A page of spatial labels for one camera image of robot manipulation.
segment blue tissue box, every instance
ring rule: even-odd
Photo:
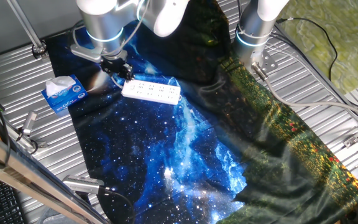
[[[75,84],[52,95],[51,97],[48,97],[46,89],[41,91],[42,95],[55,113],[66,109],[73,103],[76,103],[88,96],[85,88],[82,86],[80,81],[78,81],[77,77],[75,77],[75,75],[70,75],[70,77],[74,79]]]

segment power strip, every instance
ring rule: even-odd
[[[180,87],[131,80],[124,83],[121,94],[125,97],[177,105],[181,100]]]

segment green surface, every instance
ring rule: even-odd
[[[332,82],[342,93],[358,88],[358,0],[290,0],[279,17],[304,17],[324,27],[339,54]],[[328,75],[335,54],[323,31],[306,21],[287,21],[282,26]]]

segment tissue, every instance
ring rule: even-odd
[[[46,82],[47,88],[41,91],[55,113],[82,100],[88,94],[75,75],[58,77]]]
[[[48,98],[75,84],[72,77],[57,77],[46,82]]]

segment cloth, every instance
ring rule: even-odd
[[[191,0],[172,35],[141,26],[125,47],[136,79],[181,86],[176,106],[122,97],[69,36],[47,45],[55,75],[89,90],[69,107],[89,175],[134,203],[136,223],[334,223],[358,204],[357,179],[232,54],[216,1]],[[131,216],[99,201],[113,223]]]

